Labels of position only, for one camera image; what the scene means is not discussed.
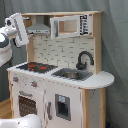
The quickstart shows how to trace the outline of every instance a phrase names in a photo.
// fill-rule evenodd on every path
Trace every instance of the knob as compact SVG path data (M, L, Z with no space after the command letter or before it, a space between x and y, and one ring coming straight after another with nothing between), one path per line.
M18 77L14 77L14 78L13 78L13 81L14 81L14 82L18 82L18 81L19 81Z
M34 81L34 82L32 82L31 86L37 87L37 83Z

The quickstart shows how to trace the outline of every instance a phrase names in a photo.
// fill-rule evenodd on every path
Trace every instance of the oven handle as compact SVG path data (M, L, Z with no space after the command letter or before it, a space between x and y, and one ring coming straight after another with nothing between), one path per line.
M19 91L19 93L20 93L21 95L23 95L23 96L28 96L28 97L32 97L32 96L33 96L32 94L27 94L27 93L25 93L25 92L23 92L23 91Z
M48 114L48 118L49 118L49 120L52 119L52 116L50 115L50 107L51 107L51 102L48 102L47 114Z

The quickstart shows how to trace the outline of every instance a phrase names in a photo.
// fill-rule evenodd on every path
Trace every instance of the faucet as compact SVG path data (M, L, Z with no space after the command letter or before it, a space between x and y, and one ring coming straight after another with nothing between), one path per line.
M83 54L88 55L89 58L90 58L90 65L94 65L94 60L93 60L92 55L91 55L89 52L87 52L87 51L82 51L82 52L79 54L79 56L78 56L78 63L76 64L76 68L77 68L78 70L86 69L87 63L86 63L86 62L85 62L85 64L82 64L82 63L81 63L81 57L82 57Z

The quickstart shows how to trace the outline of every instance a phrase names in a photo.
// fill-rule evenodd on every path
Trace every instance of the floor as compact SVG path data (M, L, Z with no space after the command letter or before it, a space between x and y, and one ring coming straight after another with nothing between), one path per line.
M11 115L12 112L10 99L0 102L0 118L9 119L11 118Z

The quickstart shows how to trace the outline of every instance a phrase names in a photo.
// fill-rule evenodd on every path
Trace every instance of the oven window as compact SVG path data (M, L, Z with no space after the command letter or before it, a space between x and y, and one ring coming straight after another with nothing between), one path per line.
M37 115L36 102L34 100L19 96L19 113L21 117L28 114Z

